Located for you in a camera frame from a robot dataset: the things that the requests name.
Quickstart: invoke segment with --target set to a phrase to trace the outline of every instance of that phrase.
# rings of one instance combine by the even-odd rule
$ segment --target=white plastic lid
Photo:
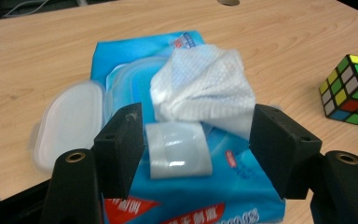
[[[52,172],[62,153],[92,148],[103,127],[103,88],[84,81],[63,91],[46,109],[34,149],[34,162]]]

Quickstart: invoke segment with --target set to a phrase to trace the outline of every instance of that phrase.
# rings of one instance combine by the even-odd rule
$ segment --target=table surface
[[[358,155],[358,126],[327,119],[318,92],[344,55],[358,55],[358,11],[334,0],[129,0],[0,20],[0,198],[50,177],[32,161],[33,129],[53,97],[90,78],[99,41],[198,30],[237,49],[260,104],[278,105],[324,141]],[[288,201],[283,223],[312,223]]]

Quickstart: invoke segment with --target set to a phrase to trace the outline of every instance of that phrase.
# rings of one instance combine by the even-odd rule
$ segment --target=wooden table
[[[358,126],[327,119],[318,92],[347,53],[358,55],[358,11],[334,0],[126,0],[0,20],[0,198],[49,178],[34,167],[30,135],[53,97],[90,77],[98,41],[198,30],[237,49],[257,102],[319,136],[322,153],[358,155]],[[312,223],[288,201],[284,223]]]

